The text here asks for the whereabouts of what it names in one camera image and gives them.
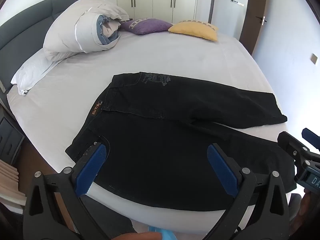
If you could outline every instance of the blue gripper pad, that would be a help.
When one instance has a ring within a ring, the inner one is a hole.
[[[165,230],[162,228],[149,227],[149,232],[159,232],[162,234],[162,240],[177,240],[176,236],[172,231]]]
[[[311,132],[308,128],[302,130],[302,138],[307,142],[312,144],[315,148],[320,150],[320,137],[317,136],[314,132]]]
[[[98,171],[107,158],[107,149],[101,144],[76,178],[75,192],[77,197],[86,194]]]
[[[208,147],[207,157],[226,193],[235,198],[239,191],[237,178],[213,145]]]

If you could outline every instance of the light switch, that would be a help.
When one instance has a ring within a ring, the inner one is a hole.
[[[312,54],[311,61],[313,62],[313,64],[316,64],[317,60],[318,60],[318,57],[315,54]]]
[[[236,3],[236,4],[238,4],[238,5],[242,6],[242,7],[244,7],[244,4],[243,4],[243,3],[240,3],[240,2],[238,2],[238,1],[236,1],[236,0],[231,0],[231,2],[234,2],[234,3]]]

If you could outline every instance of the hand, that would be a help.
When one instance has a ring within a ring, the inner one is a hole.
[[[112,240],[162,240],[162,234],[158,232],[127,233]]]
[[[311,192],[307,189],[304,189],[304,192],[305,192],[305,195],[301,200],[299,212],[290,225],[290,235],[292,235],[295,231],[297,231],[297,229],[303,224],[305,220],[305,216],[309,209]]]

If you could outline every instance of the screw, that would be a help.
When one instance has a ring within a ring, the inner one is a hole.
[[[71,170],[72,170],[71,167],[66,167],[66,168],[63,169],[63,173],[64,174],[69,174],[71,172]]]
[[[41,176],[41,171],[37,171],[37,172],[35,173],[35,177],[38,178],[38,177],[40,177],[40,176]]]
[[[242,169],[242,172],[243,172],[244,174],[249,174],[249,173],[250,173],[250,170],[249,170],[248,168],[243,168],[243,169]]]
[[[273,171],[273,172],[272,172],[272,175],[275,176],[275,177],[279,177],[279,172]]]

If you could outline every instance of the black jeans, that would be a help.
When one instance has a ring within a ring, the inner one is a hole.
[[[66,153],[77,161],[95,141],[104,143],[109,155],[95,182],[131,201],[222,210],[232,197],[207,160],[210,144],[218,143],[255,173],[278,171],[287,192],[295,188],[294,162],[276,142],[214,122],[246,128],[285,121],[270,93],[162,74],[121,74],[97,98]]]

